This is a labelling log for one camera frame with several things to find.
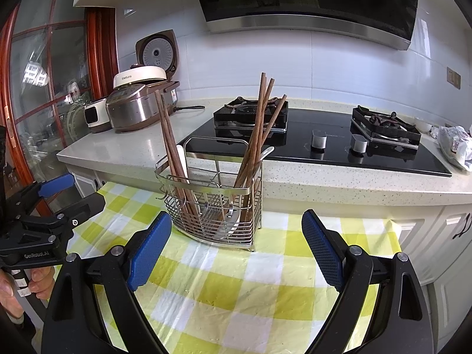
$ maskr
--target red wooden frame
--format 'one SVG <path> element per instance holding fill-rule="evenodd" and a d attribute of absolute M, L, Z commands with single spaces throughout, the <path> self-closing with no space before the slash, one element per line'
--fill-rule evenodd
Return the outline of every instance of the red wooden frame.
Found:
<path fill-rule="evenodd" d="M 86 28 L 86 43 L 85 53 L 87 56 L 87 62 L 89 66 L 89 76 L 91 86 L 86 89 L 81 89 L 81 93 L 85 91 L 91 91 L 93 99 L 99 99 L 104 95 L 108 95 L 112 92 L 112 81 L 116 73 L 118 73 L 118 62 L 116 53 L 116 38 L 115 38 L 115 9 L 113 8 L 87 8 L 85 20 L 67 21 L 52 23 L 54 7 L 56 0 L 51 2 L 51 10 L 49 16 L 49 23 L 37 28 L 31 28 L 24 30 L 19 33 L 13 34 L 15 26 L 15 20 L 18 13 L 18 7 L 13 10 L 8 21 L 5 23 L 0 33 L 0 119 L 7 130 L 6 145 L 9 148 L 9 152 L 12 156 L 15 168 L 17 171 L 18 178 L 22 185 L 28 185 L 33 182 L 34 176 L 28 166 L 27 160 L 23 154 L 23 150 L 19 141 L 16 124 L 25 118 L 33 115 L 46 107 L 53 107 L 54 117 L 59 129 L 61 142 L 64 147 L 67 146 L 65 136 L 62 131 L 62 125 L 60 124 L 57 103 L 65 100 L 67 96 L 61 96 L 54 98 L 53 92 L 53 81 L 51 73 L 51 60 L 50 60 L 50 37 L 51 30 L 48 30 L 47 34 L 47 62 L 46 69 L 50 77 L 50 83 L 48 88 L 50 90 L 51 101 L 41 105 L 34 110 L 22 115 L 21 117 L 14 119 L 13 110 L 11 105 L 10 97 L 10 49 L 13 39 L 19 36 L 34 32 L 35 30 L 41 29 L 52 29 L 61 27 L 75 27 L 84 25 Z M 37 210 L 40 215 L 50 215 L 51 211 L 46 201 L 41 201 L 37 206 Z"/>

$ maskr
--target white lid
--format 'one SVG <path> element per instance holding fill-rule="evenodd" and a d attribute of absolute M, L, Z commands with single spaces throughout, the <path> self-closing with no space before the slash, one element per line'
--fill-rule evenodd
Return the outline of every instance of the white lid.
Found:
<path fill-rule="evenodd" d="M 135 82 L 146 83 L 146 81 L 166 81 L 166 79 L 166 71 L 164 69 L 158 66 L 140 66 L 118 73 L 113 78 L 113 88 Z"/>

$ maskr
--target wall outlet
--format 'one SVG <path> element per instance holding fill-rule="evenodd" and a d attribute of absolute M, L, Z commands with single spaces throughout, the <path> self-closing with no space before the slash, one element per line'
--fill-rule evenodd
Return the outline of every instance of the wall outlet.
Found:
<path fill-rule="evenodd" d="M 453 84 L 457 89 L 461 88 L 461 75 L 448 68 L 448 82 Z"/>

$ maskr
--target bolt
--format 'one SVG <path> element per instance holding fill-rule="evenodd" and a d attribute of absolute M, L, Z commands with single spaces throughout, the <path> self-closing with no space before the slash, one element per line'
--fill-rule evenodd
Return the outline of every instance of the bolt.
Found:
<path fill-rule="evenodd" d="M 350 246 L 349 251 L 351 252 L 352 255 L 361 255 L 362 254 L 362 249 L 357 245 Z"/>
<path fill-rule="evenodd" d="M 76 258 L 77 258 L 77 254 L 75 254 L 75 253 L 70 253 L 70 254 L 67 255 L 67 257 L 65 258 L 65 260 L 66 260 L 67 262 L 74 262 Z"/>
<path fill-rule="evenodd" d="M 405 253 L 398 253 L 396 256 L 402 262 L 407 262 L 408 261 L 408 255 L 405 254 Z"/>
<path fill-rule="evenodd" d="M 112 247 L 112 255 L 120 255 L 124 251 L 122 246 L 113 246 Z"/>

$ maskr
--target wire basket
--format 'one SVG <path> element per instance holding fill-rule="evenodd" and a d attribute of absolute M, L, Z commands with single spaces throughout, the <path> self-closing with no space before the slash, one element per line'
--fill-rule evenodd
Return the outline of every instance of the wire basket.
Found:
<path fill-rule="evenodd" d="M 186 146 L 192 139 L 248 145 L 244 140 L 191 137 L 183 145 L 186 160 L 187 155 L 191 155 L 187 153 Z M 164 202 L 174 226 L 197 241 L 254 251 L 254 233 L 261 226 L 262 163 L 254 173 L 249 187 L 234 188 L 237 173 L 225 172 L 220 168 L 219 162 L 228 161 L 228 158 L 205 157 L 209 158 L 214 159 L 214 170 L 192 168 L 187 164 L 188 178 L 164 174 L 168 167 L 167 156 L 157 162 L 156 177 L 161 184 L 160 190 L 165 195 Z M 183 190 L 187 195 L 182 199 Z M 193 206 L 198 215 L 184 211 L 186 204 Z"/>

